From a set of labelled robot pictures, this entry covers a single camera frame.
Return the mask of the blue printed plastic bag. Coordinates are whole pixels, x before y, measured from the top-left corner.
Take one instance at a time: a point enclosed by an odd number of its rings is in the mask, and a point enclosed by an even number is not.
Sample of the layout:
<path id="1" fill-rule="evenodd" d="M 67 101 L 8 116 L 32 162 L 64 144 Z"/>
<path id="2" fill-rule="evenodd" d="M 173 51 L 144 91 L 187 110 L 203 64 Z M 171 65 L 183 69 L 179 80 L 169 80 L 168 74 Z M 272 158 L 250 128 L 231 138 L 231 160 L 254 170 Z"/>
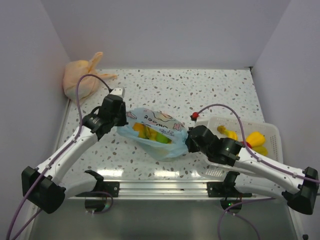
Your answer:
<path id="1" fill-rule="evenodd" d="M 141 107 L 127 111 L 126 120 L 117 133 L 136 141 L 155 160 L 167 162 L 188 152 L 187 129 L 174 117 Z"/>

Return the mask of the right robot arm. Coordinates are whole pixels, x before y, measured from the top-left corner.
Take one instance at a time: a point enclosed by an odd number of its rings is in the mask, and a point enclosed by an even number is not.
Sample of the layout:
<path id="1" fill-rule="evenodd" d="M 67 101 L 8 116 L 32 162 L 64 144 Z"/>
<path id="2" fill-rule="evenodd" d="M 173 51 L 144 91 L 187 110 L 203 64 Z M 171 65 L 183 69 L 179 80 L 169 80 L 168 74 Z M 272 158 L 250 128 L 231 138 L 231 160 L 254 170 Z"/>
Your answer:
<path id="1" fill-rule="evenodd" d="M 284 199 L 291 209 L 313 214 L 320 184 L 316 169 L 300 169 L 274 161 L 251 150 L 246 143 L 218 138 L 204 125 L 189 128 L 187 134 L 185 143 L 190 153 L 201 152 L 211 164 L 243 169 L 258 176 L 229 173 L 222 184 L 227 196 L 259 194 Z"/>

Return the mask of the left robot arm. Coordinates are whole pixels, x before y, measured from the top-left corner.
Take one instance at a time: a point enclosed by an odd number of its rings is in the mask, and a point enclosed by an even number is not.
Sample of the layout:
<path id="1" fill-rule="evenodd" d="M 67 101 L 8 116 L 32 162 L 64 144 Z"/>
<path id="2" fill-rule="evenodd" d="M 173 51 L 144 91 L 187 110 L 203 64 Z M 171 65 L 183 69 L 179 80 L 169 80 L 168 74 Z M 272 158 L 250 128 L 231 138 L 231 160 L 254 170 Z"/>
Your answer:
<path id="1" fill-rule="evenodd" d="M 72 135 L 51 157 L 36 168 L 26 167 L 21 174 L 24 198 L 47 214 L 55 212 L 66 198 L 82 193 L 107 197 L 104 178 L 93 170 L 92 177 L 63 187 L 62 180 L 69 169 L 90 147 L 95 145 L 113 127 L 127 125 L 126 104 L 121 95 L 108 94 L 98 107 L 98 113 L 86 115 Z"/>

